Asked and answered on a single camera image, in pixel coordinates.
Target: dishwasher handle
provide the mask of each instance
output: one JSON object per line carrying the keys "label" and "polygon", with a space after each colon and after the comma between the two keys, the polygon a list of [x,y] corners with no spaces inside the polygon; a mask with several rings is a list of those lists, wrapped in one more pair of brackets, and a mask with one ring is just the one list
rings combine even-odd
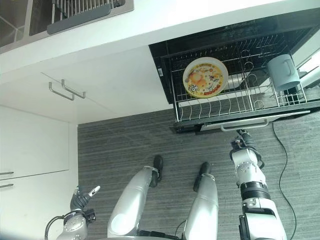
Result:
{"label": "dishwasher handle", "polygon": [[261,123],[249,123],[244,124],[244,125],[239,125],[239,126],[231,126],[231,127],[225,127],[223,124],[221,124],[220,129],[223,132],[229,132],[229,131],[235,131],[238,129],[255,129],[255,128],[264,128],[269,124],[268,119],[264,119],[263,122]]}

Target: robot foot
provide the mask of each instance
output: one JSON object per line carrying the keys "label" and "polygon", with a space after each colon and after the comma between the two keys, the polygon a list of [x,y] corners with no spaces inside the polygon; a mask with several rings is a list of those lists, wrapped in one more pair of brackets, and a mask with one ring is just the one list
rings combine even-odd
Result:
{"label": "robot foot", "polygon": [[199,185],[200,185],[202,174],[210,174],[211,170],[212,170],[212,164],[210,164],[207,161],[202,163],[200,171],[199,171],[199,174],[196,177],[195,182],[193,184],[193,191],[198,192],[198,188],[199,188]]}
{"label": "robot foot", "polygon": [[164,160],[161,155],[155,155],[153,159],[153,167],[158,170],[158,173],[152,171],[152,179],[150,182],[150,187],[154,188],[162,179],[162,170],[164,168]]}

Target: metal handle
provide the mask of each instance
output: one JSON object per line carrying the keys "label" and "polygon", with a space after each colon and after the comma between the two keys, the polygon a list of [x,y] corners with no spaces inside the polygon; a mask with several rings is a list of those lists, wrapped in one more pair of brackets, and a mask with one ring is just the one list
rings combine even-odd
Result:
{"label": "metal handle", "polygon": [[14,174],[14,172],[13,171],[0,172],[0,175],[7,175],[7,174]]}
{"label": "metal handle", "polygon": [[69,97],[69,96],[63,95],[63,94],[60,93],[60,92],[57,92],[57,91],[53,90],[53,89],[52,89],[52,82],[51,82],[51,81],[49,82],[49,90],[50,90],[51,92],[53,92],[54,94],[57,94],[57,95],[65,98],[65,99],[69,99],[69,100],[71,100],[71,101],[75,100],[75,95],[74,95],[74,94],[72,94],[72,96]]}
{"label": "metal handle", "polygon": [[288,76],[292,76],[293,74],[295,74],[295,70],[291,70],[291,67],[290,67],[290,65],[293,65],[291,59],[286,59],[286,60],[284,60],[284,62],[288,65],[288,69],[289,69],[289,74],[288,74]]}
{"label": "metal handle", "polygon": [[6,187],[12,187],[12,186],[13,186],[13,184],[10,183],[10,184],[7,184],[7,185],[2,185],[2,186],[0,186],[0,189],[6,188]]}
{"label": "metal handle", "polygon": [[262,123],[245,124],[245,125],[233,126],[233,127],[224,127],[224,125],[221,124],[220,129],[223,132],[228,132],[228,131],[235,131],[235,130],[238,130],[238,129],[263,128],[263,127],[266,127],[268,124],[269,124],[269,120],[268,119],[264,119]]}
{"label": "metal handle", "polygon": [[63,89],[67,90],[68,92],[70,92],[70,93],[72,93],[74,95],[77,95],[78,97],[80,97],[82,99],[86,98],[86,92],[85,91],[83,93],[79,93],[79,92],[67,87],[65,85],[65,80],[64,79],[61,80],[61,86],[62,86]]}

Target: robot leg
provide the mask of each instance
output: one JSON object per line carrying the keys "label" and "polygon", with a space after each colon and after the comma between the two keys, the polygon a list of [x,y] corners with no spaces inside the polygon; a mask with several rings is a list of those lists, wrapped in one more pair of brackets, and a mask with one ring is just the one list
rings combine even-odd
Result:
{"label": "robot leg", "polygon": [[218,210],[218,193],[215,178],[209,173],[204,173],[185,223],[183,240],[216,240]]}
{"label": "robot leg", "polygon": [[109,219],[108,238],[137,234],[153,175],[158,176],[158,170],[151,166],[145,166],[125,187]]}

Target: power cord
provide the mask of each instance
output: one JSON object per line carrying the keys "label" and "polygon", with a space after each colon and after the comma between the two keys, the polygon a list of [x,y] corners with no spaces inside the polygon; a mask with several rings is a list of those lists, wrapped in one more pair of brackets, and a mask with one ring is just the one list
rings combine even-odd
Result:
{"label": "power cord", "polygon": [[82,215],[86,215],[86,213],[82,210],[73,210],[73,211],[70,211],[68,212],[67,214],[65,215],[62,215],[62,216],[55,216],[54,218],[52,218],[48,224],[46,225],[45,227],[45,231],[44,231],[44,240],[48,240],[48,234],[49,234],[49,229],[51,227],[51,225],[56,221],[56,220],[59,220],[59,219],[65,219],[66,217],[68,217],[70,214],[73,214],[73,213],[81,213]]}
{"label": "power cord", "polygon": [[185,223],[187,220],[184,220],[182,221],[177,227],[176,227],[176,230],[175,230],[175,233],[174,233],[174,236],[176,237],[177,236],[177,232],[178,232],[178,229],[180,228],[180,226]]}
{"label": "power cord", "polygon": [[280,174],[280,178],[279,178],[279,189],[280,189],[280,192],[283,196],[283,198],[286,200],[286,202],[288,203],[288,205],[290,206],[290,208],[292,209],[292,212],[293,212],[293,216],[294,216],[294,230],[293,230],[293,233],[292,233],[292,236],[290,238],[290,240],[292,240],[295,236],[295,233],[296,233],[296,229],[297,229],[297,217],[296,217],[296,213],[295,213],[295,210],[294,208],[292,207],[292,205],[290,204],[289,200],[287,199],[287,197],[285,196],[284,192],[282,191],[282,188],[281,188],[281,179],[282,179],[282,175],[284,174],[284,171],[286,170],[286,167],[287,167],[287,164],[288,164],[288,153],[287,153],[287,150],[284,146],[284,144],[280,141],[280,139],[278,138],[277,134],[276,134],[276,131],[275,131],[275,123],[273,122],[272,123],[272,130],[273,130],[273,133],[274,133],[274,136],[275,138],[277,139],[277,141],[280,143],[280,145],[282,146],[284,152],[285,152],[285,165],[282,169],[282,172]]}

